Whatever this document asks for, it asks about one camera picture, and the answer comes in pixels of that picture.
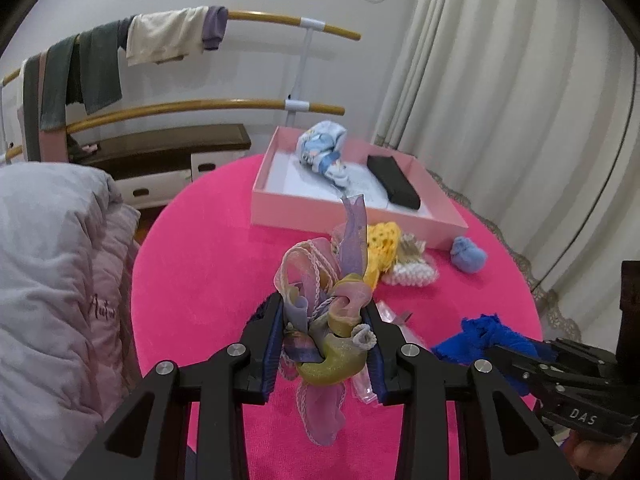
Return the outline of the person's hand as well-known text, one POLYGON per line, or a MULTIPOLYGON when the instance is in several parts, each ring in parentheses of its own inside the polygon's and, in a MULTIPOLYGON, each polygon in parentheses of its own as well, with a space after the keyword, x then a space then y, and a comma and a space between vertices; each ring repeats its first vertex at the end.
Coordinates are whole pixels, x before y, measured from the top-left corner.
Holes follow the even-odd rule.
POLYGON ((562 450, 575 470, 585 469, 609 477, 620 466, 638 437, 638 434, 633 434, 617 443, 602 443, 589 441, 572 430, 562 450))

